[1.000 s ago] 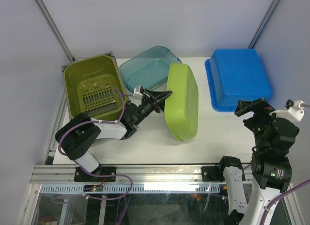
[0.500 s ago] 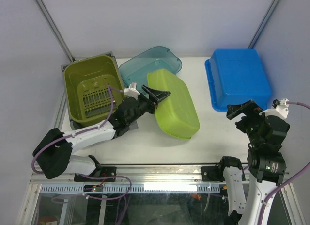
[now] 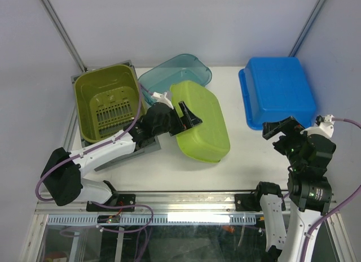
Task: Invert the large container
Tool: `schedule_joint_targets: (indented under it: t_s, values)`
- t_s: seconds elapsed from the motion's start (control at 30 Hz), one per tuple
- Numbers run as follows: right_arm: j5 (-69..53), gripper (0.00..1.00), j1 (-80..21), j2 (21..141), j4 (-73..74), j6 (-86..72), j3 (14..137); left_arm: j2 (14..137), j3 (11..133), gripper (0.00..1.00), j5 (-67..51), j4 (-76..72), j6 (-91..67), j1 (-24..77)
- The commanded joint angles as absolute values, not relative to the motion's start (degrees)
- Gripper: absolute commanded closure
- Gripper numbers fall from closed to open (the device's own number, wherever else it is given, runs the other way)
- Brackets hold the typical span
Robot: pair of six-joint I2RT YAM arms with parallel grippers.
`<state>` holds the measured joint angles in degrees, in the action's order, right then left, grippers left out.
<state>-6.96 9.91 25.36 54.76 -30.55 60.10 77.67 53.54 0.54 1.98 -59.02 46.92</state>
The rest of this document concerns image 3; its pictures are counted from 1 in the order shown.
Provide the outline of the olive green slotted basket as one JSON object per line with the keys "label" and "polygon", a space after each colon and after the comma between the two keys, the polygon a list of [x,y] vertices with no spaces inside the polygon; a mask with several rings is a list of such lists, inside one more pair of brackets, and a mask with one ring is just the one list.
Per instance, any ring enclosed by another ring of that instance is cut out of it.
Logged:
{"label": "olive green slotted basket", "polygon": [[115,64],[76,77],[73,82],[81,137],[89,144],[106,139],[146,113],[139,101],[133,67]]}

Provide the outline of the lime green plastic tub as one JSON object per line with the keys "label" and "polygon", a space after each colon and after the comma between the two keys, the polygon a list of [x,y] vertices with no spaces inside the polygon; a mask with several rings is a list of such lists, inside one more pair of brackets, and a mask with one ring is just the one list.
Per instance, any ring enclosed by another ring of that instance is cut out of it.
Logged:
{"label": "lime green plastic tub", "polygon": [[217,97],[198,83],[186,80],[170,87],[171,102],[178,115],[179,102],[202,123],[176,135],[177,144],[187,157],[206,163],[220,162],[230,151],[230,139]]}

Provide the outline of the teal plastic tub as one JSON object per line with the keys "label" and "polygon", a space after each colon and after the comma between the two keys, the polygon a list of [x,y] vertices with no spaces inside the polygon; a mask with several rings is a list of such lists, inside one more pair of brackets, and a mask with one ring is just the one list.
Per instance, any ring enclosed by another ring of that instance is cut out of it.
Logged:
{"label": "teal plastic tub", "polygon": [[152,93],[164,93],[171,85],[186,80],[206,86],[212,80],[212,72],[196,56],[180,54],[150,69],[138,79],[144,99],[150,106],[155,102]]}

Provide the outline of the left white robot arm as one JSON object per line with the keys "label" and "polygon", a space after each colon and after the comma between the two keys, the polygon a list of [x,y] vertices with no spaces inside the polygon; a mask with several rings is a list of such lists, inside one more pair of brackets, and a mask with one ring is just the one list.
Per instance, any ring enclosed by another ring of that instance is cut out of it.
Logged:
{"label": "left white robot arm", "polygon": [[[108,181],[92,181],[86,175],[95,168],[123,155],[136,152],[151,143],[156,136],[169,133],[174,136],[192,128],[192,115],[184,102],[179,102],[182,116],[175,107],[165,103],[153,104],[145,115],[135,119],[116,134],[80,150],[54,150],[36,185],[39,200],[54,201],[65,206],[75,201],[100,204],[106,210],[116,208],[118,196]],[[39,193],[44,185],[50,193],[46,199]]]}

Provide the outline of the large blue plastic container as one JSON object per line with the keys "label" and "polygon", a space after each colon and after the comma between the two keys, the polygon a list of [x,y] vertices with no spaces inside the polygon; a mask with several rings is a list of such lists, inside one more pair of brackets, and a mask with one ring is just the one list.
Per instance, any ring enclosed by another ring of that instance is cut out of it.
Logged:
{"label": "large blue plastic container", "polygon": [[295,57],[252,57],[239,71],[248,127],[290,116],[305,128],[312,125],[316,103],[300,61]]}

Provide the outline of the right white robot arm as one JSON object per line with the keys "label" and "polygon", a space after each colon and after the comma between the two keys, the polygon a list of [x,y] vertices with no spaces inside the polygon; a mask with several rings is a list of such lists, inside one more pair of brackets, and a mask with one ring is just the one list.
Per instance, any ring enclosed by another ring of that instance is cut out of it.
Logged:
{"label": "right white robot arm", "polygon": [[336,150],[331,141],[334,116],[318,116],[304,128],[293,116],[263,123],[262,137],[276,134],[274,149],[287,157],[290,219],[285,225],[280,186],[259,182],[254,192],[241,199],[244,208],[262,211],[265,218],[266,251],[262,261],[310,261],[320,224],[329,212],[332,188],[325,173]]}

